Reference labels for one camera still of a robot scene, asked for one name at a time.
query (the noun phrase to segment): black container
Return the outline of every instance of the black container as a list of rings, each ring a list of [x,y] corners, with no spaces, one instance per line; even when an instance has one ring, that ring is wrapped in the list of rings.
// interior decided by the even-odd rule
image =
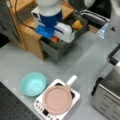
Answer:
[[[67,18],[65,21],[63,21],[65,24],[68,24],[72,26],[72,24],[76,21],[80,20],[83,27],[75,33],[75,38],[71,43],[66,43],[64,41],[60,43],[52,43],[50,40],[46,38],[42,38],[41,44],[43,47],[43,50],[47,52],[50,56],[52,56],[54,59],[58,59],[61,55],[63,55],[65,52],[69,50],[69,48],[73,45],[73,43],[84,33],[87,31],[88,22],[81,17],[78,17],[77,15],[72,15],[69,18]]]

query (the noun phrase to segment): gray countertop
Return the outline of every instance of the gray countertop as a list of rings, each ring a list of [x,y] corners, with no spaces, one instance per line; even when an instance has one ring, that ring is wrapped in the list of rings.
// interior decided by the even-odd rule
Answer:
[[[97,78],[105,77],[112,70],[113,66],[107,62],[107,56],[116,46],[112,41],[87,32],[59,61],[50,57],[41,61],[9,43],[0,49],[0,81],[43,120],[33,108],[35,98],[24,96],[19,89],[22,77],[30,72],[40,72],[46,76],[49,85],[56,78],[66,82],[75,74],[78,81],[74,89],[81,94],[81,99],[65,120],[106,120],[92,108],[90,94]]]

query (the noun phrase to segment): white pan handle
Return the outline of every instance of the white pan handle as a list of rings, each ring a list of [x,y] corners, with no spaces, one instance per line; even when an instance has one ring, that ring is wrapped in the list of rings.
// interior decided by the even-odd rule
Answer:
[[[77,76],[73,75],[67,82],[67,85],[71,88],[77,81]]]

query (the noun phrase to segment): teal bowl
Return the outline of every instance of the teal bowl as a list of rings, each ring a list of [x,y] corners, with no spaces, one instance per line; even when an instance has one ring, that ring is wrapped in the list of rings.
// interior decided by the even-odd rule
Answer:
[[[38,96],[46,87],[46,78],[41,73],[33,72],[24,76],[20,82],[23,94],[34,97]]]

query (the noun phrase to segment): black cable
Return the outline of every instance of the black cable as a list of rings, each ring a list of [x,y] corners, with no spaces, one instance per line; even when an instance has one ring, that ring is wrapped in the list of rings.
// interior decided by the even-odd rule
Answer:
[[[89,14],[95,15],[95,16],[101,18],[102,20],[104,20],[105,22],[108,23],[108,21],[107,21],[105,18],[103,18],[103,17],[101,17],[101,16],[99,16],[99,15],[97,15],[97,14],[95,14],[95,13],[91,13],[91,12],[89,12],[89,11],[86,11],[86,12],[83,12],[83,11],[82,11],[81,13],[89,13]]]
[[[30,28],[30,29],[32,29],[32,30],[35,30],[34,27],[31,27],[31,26],[28,26],[28,25],[24,24],[24,23],[21,21],[21,19],[19,18],[18,13],[17,13],[17,2],[18,2],[18,0],[15,1],[15,14],[16,14],[16,17],[17,17],[18,21],[19,21],[22,25],[24,25],[24,26],[26,26],[26,27],[28,27],[28,28]]]

